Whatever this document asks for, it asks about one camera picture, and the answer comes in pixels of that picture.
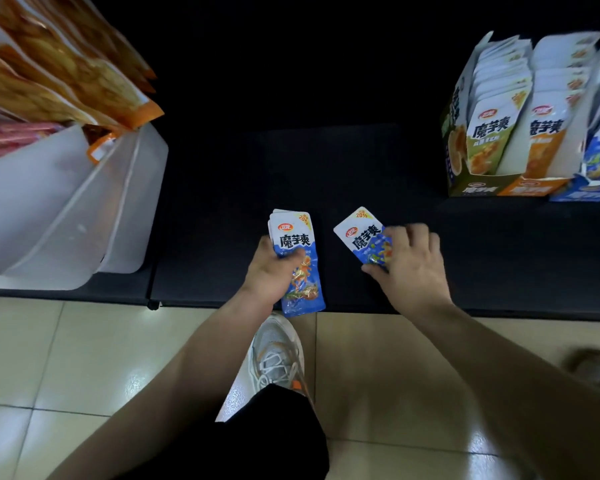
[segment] white shoelace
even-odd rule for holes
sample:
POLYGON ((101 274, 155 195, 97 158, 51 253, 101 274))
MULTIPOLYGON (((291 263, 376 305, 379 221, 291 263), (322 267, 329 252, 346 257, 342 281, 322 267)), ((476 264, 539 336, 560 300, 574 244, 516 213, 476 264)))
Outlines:
POLYGON ((257 380, 259 389, 263 389, 264 387, 268 386, 269 384, 286 383, 285 384, 286 387, 288 387, 291 384, 291 379, 293 377, 295 377, 295 375, 297 373, 298 364, 297 364, 297 362, 294 362, 293 364, 291 364, 291 367, 288 367, 283 362, 284 361, 282 359, 282 356, 277 352, 268 352, 264 356, 264 358, 258 364, 262 375, 260 377, 257 377, 255 372, 251 373, 253 375, 254 379, 257 380), (268 367, 265 367, 266 362, 276 359, 276 358, 278 359, 277 363, 270 365, 268 367), (284 374, 282 374, 278 379, 271 379, 268 374, 276 369, 284 370, 284 374))

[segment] brand logo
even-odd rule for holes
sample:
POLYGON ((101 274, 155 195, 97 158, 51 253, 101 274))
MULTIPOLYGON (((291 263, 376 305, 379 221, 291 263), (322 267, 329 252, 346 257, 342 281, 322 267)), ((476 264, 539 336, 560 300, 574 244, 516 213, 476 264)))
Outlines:
POLYGON ((497 112, 498 112, 497 109, 487 109, 487 111, 481 112, 480 116, 478 116, 478 118, 480 118, 481 120, 485 120, 487 118, 495 116, 497 112))
POLYGON ((545 114, 549 114, 552 111, 553 106, 549 104, 543 104, 542 106, 536 106, 534 108, 534 114, 537 114, 538 116, 544 116, 545 114))

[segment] person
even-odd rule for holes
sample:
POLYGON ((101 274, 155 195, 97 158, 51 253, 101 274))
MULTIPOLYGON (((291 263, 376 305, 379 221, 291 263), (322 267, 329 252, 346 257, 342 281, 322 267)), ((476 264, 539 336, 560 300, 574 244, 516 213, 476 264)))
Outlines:
MULTIPOLYGON (((498 335, 451 299, 440 238, 392 227, 388 271, 364 265, 471 387, 485 416, 544 480, 600 479, 600 390, 498 335)), ((270 317, 303 250, 278 258, 260 240, 244 284, 167 366, 85 440, 50 480, 325 478, 327 444, 288 322, 270 317), (258 392, 226 422, 216 415, 248 352, 258 392)), ((600 360, 590 360, 600 370, 600 360)))

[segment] finger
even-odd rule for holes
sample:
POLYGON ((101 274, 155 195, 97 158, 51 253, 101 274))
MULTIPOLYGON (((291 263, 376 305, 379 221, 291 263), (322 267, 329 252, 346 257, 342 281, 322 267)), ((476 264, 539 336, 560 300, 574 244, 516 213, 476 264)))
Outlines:
POLYGON ((303 247, 296 248, 291 254, 286 255, 281 259, 291 270, 302 264, 306 252, 303 247))
POLYGON ((438 234, 436 234, 435 232, 432 232, 429 235, 429 250, 432 253, 440 252, 440 236, 438 234))
POLYGON ((407 229, 403 226, 387 227, 384 229, 384 235, 391 237, 394 248, 409 247, 409 236, 407 235, 407 229))
POLYGON ((407 234, 412 248, 429 250, 429 227, 426 224, 407 224, 407 234))
POLYGON ((381 288, 384 288, 389 280, 389 274, 376 264, 363 264, 362 271, 375 279, 381 288))
POLYGON ((263 253, 264 255, 275 256, 276 252, 273 250, 273 244, 271 238, 268 235, 263 235, 258 243, 257 253, 263 253))

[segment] person's right hand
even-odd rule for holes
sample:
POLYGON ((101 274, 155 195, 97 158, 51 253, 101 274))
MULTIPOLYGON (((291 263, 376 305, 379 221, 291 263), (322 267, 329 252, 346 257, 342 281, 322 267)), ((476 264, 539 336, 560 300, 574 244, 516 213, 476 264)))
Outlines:
POLYGON ((375 264, 362 271, 379 284, 392 306, 405 317, 452 305, 445 265, 440 253, 440 236, 425 224, 387 227, 393 253, 386 272, 375 264))

